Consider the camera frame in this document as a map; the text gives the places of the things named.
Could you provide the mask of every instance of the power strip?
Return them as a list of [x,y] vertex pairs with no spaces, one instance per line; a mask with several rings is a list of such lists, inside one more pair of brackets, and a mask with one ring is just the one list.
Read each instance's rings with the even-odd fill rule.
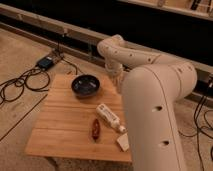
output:
[[63,56],[61,55],[61,52],[53,50],[48,55],[37,61],[36,66],[44,70],[49,70],[62,59]]

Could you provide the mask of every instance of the wooden table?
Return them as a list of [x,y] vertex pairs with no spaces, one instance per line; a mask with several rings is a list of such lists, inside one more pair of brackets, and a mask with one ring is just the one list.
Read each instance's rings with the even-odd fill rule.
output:
[[[41,113],[32,130],[26,154],[44,157],[131,162],[130,152],[122,152],[116,139],[120,134],[111,129],[96,113],[105,103],[124,124],[121,96],[107,76],[99,78],[100,89],[90,98],[78,99],[71,90],[73,75],[56,75]],[[101,125],[98,142],[91,138],[95,118]]]

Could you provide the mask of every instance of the dark wall panel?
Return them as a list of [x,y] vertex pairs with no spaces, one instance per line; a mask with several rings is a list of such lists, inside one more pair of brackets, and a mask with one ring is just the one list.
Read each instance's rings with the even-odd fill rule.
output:
[[213,22],[115,0],[2,3],[213,65]]

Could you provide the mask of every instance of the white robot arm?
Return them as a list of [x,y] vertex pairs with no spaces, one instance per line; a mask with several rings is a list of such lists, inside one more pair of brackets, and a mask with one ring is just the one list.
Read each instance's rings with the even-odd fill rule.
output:
[[125,47],[120,35],[98,44],[110,75],[132,70],[122,84],[122,100],[135,171],[185,171],[173,102],[197,82],[189,62],[170,55]]

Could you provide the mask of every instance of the concrete floor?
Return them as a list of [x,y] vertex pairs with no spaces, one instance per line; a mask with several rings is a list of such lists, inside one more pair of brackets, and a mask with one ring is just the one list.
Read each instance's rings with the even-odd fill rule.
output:
[[[36,61],[50,52],[51,48],[0,29],[0,83],[19,76],[27,69],[32,68]],[[100,76],[105,74],[103,68],[70,55],[66,59],[78,65],[85,73]],[[51,79],[56,73],[67,74],[71,67],[60,62],[50,70]],[[40,84],[37,78],[33,83]],[[16,90],[11,89],[12,96]],[[25,91],[24,95],[13,103],[8,103],[0,108],[0,137],[10,129],[45,93]],[[183,99],[175,103],[175,113],[178,127],[185,133],[194,132],[193,111],[196,103]],[[31,130],[42,104],[37,106],[3,141],[0,142],[0,170],[1,171],[52,171],[53,167],[42,157],[27,156],[24,149]],[[185,159],[189,171],[199,171],[199,159],[196,152],[194,138],[182,138]],[[213,170],[209,149],[212,140],[201,136],[201,151],[205,170]],[[130,164],[105,161],[88,161],[78,159],[56,158],[60,171],[127,171],[132,170]]]

